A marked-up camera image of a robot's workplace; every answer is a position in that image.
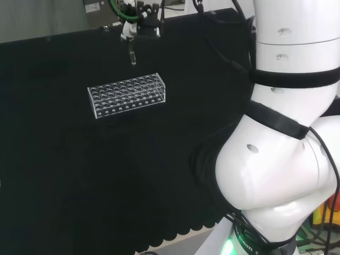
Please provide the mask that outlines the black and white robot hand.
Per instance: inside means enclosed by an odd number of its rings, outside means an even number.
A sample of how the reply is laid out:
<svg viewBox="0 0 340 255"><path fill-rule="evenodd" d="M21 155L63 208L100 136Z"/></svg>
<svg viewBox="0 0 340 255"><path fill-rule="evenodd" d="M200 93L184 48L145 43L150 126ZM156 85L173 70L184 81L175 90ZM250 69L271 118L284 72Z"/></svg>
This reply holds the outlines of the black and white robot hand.
<svg viewBox="0 0 340 255"><path fill-rule="evenodd" d="M124 18L121 39L131 41L136 37L158 39L162 33L162 1L123 1L120 11L130 18Z"/></svg>

